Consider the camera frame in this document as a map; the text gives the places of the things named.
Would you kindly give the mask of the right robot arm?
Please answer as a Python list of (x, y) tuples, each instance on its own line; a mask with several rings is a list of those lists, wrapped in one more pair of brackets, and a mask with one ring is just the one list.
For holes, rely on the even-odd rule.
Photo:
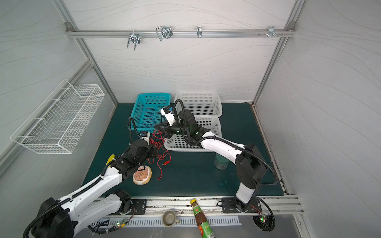
[(165, 138), (181, 135), (189, 146), (211, 150), (236, 166), (240, 185), (234, 202), (239, 212), (247, 212), (259, 188), (278, 184), (276, 171), (262, 156), (255, 153), (254, 144), (234, 143), (199, 126), (192, 112), (185, 109), (182, 100), (176, 100), (173, 106), (164, 106), (160, 112), (166, 122), (157, 124), (154, 128), (162, 132)]

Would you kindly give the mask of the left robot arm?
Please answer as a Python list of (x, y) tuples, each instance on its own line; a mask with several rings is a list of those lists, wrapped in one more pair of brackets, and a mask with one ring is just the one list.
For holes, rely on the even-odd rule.
[(109, 189), (145, 169), (146, 160), (154, 158), (154, 147), (145, 131), (131, 140), (128, 149), (110, 159), (102, 173), (76, 191), (40, 206), (36, 218), (26, 227), (23, 237), (72, 238), (98, 219), (115, 212), (129, 212), (129, 194), (117, 191), (97, 203), (93, 201)]

